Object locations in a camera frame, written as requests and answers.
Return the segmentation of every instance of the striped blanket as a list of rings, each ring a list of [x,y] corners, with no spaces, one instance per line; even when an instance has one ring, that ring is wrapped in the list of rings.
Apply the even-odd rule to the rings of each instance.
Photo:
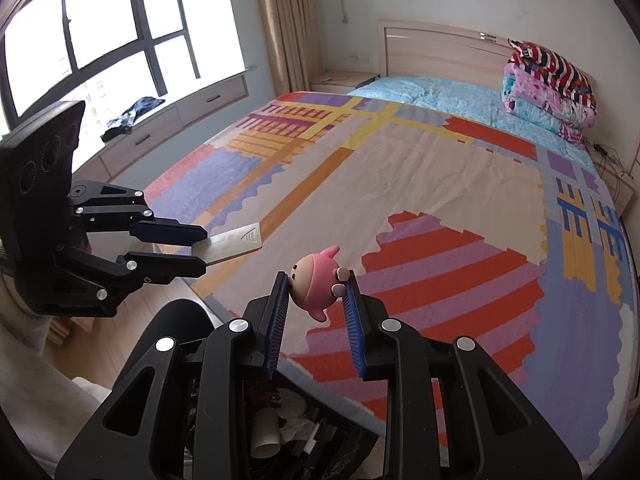
[[[634,280],[606,186],[562,156],[426,108],[299,92],[145,193],[156,215],[212,234],[260,222],[260,251],[190,283],[223,320],[278,270],[338,244],[338,263],[391,315],[431,338],[478,339],[585,469],[616,441],[634,382]],[[319,324],[290,304],[280,371],[384,434],[385,383],[356,377],[341,303],[327,314]]]

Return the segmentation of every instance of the pink figurine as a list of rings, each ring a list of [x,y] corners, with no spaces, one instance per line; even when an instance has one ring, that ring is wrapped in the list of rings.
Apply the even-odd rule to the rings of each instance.
[[[324,310],[347,291],[341,282],[349,279],[349,269],[339,266],[334,260],[339,250],[340,247],[334,245],[318,254],[309,254],[291,269],[291,299],[319,322],[326,321]]]

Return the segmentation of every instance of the bed frame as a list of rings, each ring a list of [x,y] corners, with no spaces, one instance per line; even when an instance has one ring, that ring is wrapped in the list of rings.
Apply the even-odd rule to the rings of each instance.
[[[506,38],[437,23],[379,22],[380,74],[453,79],[495,90],[513,53]]]

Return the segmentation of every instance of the wall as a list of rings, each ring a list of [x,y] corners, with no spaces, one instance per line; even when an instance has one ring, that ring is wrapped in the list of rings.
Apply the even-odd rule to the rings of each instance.
[[[631,165],[640,134],[640,44],[612,0],[345,0],[347,24],[340,0],[317,1],[324,64],[331,69],[377,71],[377,21],[384,19],[443,23],[548,46],[593,76],[599,114],[589,136]],[[640,187],[640,174],[636,179]],[[640,205],[626,224],[640,263]]]

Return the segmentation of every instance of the window frame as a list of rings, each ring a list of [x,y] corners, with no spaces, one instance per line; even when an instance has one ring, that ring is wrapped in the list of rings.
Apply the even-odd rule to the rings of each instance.
[[[4,36],[0,39],[0,97],[1,105],[4,110],[4,116],[6,118],[7,125],[10,130],[13,130],[18,124],[21,124],[25,120],[37,114],[40,110],[43,110],[47,106],[53,104],[56,101],[60,101],[71,91],[75,90],[82,83],[88,81],[92,77],[98,75],[109,67],[121,62],[127,57],[133,56],[139,52],[144,52],[146,57],[146,63],[151,73],[151,78],[156,86],[158,97],[162,97],[167,94],[166,84],[164,82],[164,76],[162,76],[162,70],[156,55],[156,45],[164,43],[165,41],[172,40],[173,38],[179,38],[183,36],[187,44],[187,50],[191,59],[191,66],[193,67],[193,73],[196,79],[200,79],[200,70],[198,69],[198,63],[193,50],[193,44],[191,43],[191,37],[189,34],[189,28],[187,26],[187,20],[184,13],[184,5],[182,0],[176,0],[178,4],[178,12],[180,13],[180,20],[182,22],[182,28],[175,32],[170,32],[159,38],[153,38],[151,30],[149,28],[149,22],[146,16],[145,2],[144,0],[130,0],[131,10],[133,12],[133,20],[136,27],[137,38],[129,43],[124,44],[107,52],[103,56],[94,59],[91,63],[82,68],[78,68],[78,62],[74,53],[73,43],[71,41],[71,32],[69,29],[69,20],[66,15],[66,0],[61,0],[62,6],[62,29],[65,37],[66,53],[71,65],[71,74],[60,80],[52,88],[49,89],[43,96],[39,97],[33,104],[31,104],[22,115],[18,115],[14,97],[11,91],[11,84],[9,82],[9,76],[7,71],[6,62],[6,50],[4,46]]]

